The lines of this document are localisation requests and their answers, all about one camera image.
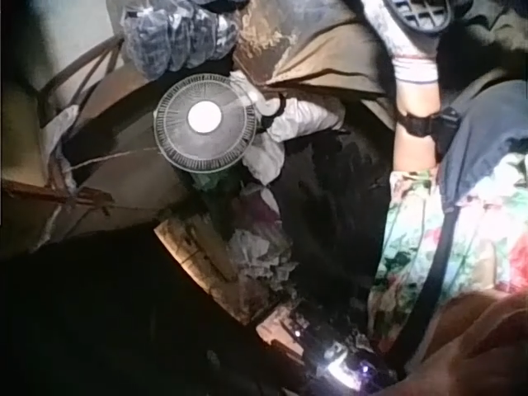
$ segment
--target wooden board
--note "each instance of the wooden board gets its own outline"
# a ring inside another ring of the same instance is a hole
[[[250,323],[267,307],[266,289],[254,280],[238,278],[224,242],[200,216],[185,223],[166,220],[154,232],[192,280],[241,324]]]

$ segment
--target white glove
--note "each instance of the white glove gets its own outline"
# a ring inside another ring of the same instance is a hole
[[[393,19],[383,0],[361,2],[366,19],[377,31],[392,56],[396,79],[418,84],[438,81],[438,37],[404,31]]]

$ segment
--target light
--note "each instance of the light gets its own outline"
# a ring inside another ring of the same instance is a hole
[[[347,355],[347,351],[342,353],[336,360],[328,365],[327,370],[333,378],[341,382],[347,388],[358,391],[361,388],[361,378],[354,371],[348,370],[343,365]]]
[[[222,111],[212,101],[199,101],[187,113],[187,121],[197,134],[208,134],[220,126]]]

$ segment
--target black strap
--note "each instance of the black strap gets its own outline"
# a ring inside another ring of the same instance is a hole
[[[387,363],[393,368],[402,369],[413,357],[433,317],[446,277],[459,212],[460,208],[456,206],[445,214],[440,240],[427,279],[407,322],[386,356]]]

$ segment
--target blue fabric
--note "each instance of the blue fabric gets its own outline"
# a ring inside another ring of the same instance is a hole
[[[528,82],[508,81],[472,99],[440,165],[444,211],[449,211],[515,145],[528,139]]]

